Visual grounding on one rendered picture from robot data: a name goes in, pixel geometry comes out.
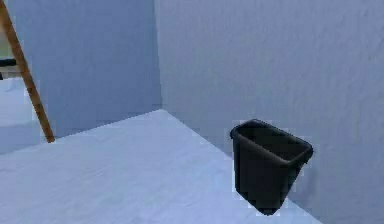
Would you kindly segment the black waste bin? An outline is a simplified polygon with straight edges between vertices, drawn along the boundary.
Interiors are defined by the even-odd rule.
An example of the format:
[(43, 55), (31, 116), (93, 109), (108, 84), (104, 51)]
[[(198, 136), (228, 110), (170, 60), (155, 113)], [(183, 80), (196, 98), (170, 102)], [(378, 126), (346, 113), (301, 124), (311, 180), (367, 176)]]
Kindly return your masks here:
[(312, 145), (257, 119), (235, 126), (230, 138), (236, 191), (263, 215), (273, 215), (313, 156)]

